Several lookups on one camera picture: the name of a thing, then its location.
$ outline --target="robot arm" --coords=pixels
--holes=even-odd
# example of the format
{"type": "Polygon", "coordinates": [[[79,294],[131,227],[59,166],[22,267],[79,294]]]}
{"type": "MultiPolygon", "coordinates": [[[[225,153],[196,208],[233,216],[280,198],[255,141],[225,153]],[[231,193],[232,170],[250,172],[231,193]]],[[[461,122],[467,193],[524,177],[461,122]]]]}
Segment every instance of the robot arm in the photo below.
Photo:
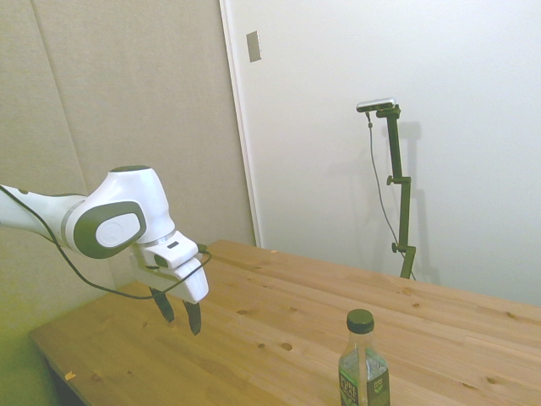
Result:
{"type": "MultiPolygon", "coordinates": [[[[183,299],[187,308],[208,294],[205,271],[195,258],[198,246],[175,229],[165,192],[153,169],[113,169],[88,197],[45,196],[7,186],[3,189],[38,214],[63,247],[96,259],[131,247],[134,276],[153,293],[188,277],[169,293],[183,299]]],[[[0,193],[0,225],[51,240],[37,217],[6,193],[0,193]]]]}

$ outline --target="bottle label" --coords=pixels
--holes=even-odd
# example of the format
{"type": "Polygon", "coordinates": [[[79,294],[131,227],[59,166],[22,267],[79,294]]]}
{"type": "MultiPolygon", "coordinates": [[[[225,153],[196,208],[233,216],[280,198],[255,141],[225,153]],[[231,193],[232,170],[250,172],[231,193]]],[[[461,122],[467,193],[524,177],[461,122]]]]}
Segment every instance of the bottle label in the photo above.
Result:
{"type": "Polygon", "coordinates": [[[367,382],[366,393],[368,395],[368,406],[391,406],[389,370],[386,370],[383,374],[377,378],[374,378],[372,381],[367,382]]]}
{"type": "Polygon", "coordinates": [[[358,384],[340,368],[340,398],[342,406],[359,406],[358,384]]]}

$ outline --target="table surface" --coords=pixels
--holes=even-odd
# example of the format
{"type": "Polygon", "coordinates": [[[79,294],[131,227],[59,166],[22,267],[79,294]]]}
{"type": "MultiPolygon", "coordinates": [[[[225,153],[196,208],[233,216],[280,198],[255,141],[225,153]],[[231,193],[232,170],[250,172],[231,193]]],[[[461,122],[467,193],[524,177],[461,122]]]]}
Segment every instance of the table surface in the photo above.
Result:
{"type": "Polygon", "coordinates": [[[539,307],[228,241],[209,251],[198,336],[180,299],[167,323],[152,300],[113,294],[31,336],[89,405],[339,406],[346,315],[364,308],[393,406],[541,405],[539,307]]]}

